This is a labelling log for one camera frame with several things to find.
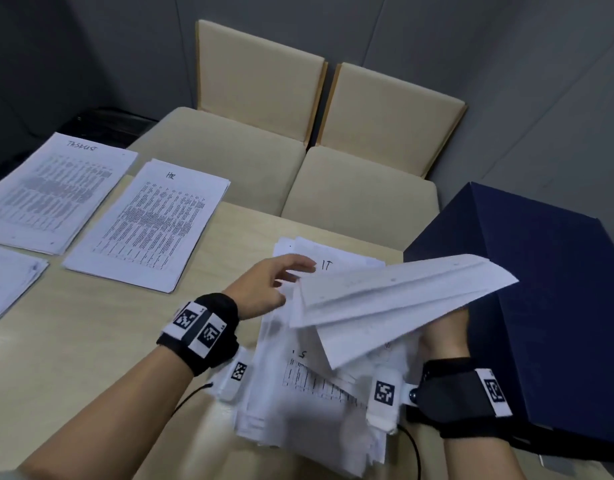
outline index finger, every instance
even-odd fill
[[[306,273],[314,273],[316,271],[316,262],[302,254],[285,254],[277,258],[271,258],[271,261],[273,262],[275,273],[288,269],[292,271],[305,271]]]

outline navy blue box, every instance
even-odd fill
[[[470,305],[469,332],[520,420],[515,434],[547,444],[553,429],[614,446],[614,244],[600,221],[470,183],[404,260],[465,253],[519,279]]]

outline beige chair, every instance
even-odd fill
[[[404,250],[438,214],[436,186],[424,176],[465,109],[450,96],[339,65],[318,146],[282,217]]]
[[[228,178],[225,201],[280,215],[305,156],[326,62],[200,20],[198,111],[179,107],[132,144],[152,158]]]

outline qr code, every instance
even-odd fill
[[[246,370],[247,370],[247,365],[242,362],[238,362],[236,364],[236,369],[233,371],[233,374],[231,374],[231,378],[236,379],[237,381],[241,380],[242,376],[245,375]]]
[[[495,403],[506,403],[505,396],[503,392],[500,390],[500,386],[498,385],[498,381],[495,379],[484,379],[485,386],[487,387],[487,392],[489,393],[489,397]]]
[[[198,314],[193,313],[191,310],[185,309],[175,318],[174,325],[178,325],[183,330],[186,330],[197,318]]]
[[[376,381],[376,392],[374,393],[374,399],[379,403],[393,406],[393,395],[396,392],[396,387],[386,382]]]
[[[210,349],[219,336],[220,332],[218,331],[218,329],[215,328],[215,326],[213,326],[211,323],[207,323],[207,325],[204,326],[204,328],[198,335],[198,340],[200,340],[200,343],[202,345]]]

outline person's left hand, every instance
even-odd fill
[[[238,305],[238,316],[241,320],[259,317],[283,306],[284,295],[276,288],[284,280],[295,282],[295,274],[288,270],[316,271],[316,262],[299,254],[286,254],[277,258],[263,259],[256,263],[247,273],[231,283],[223,293]]]

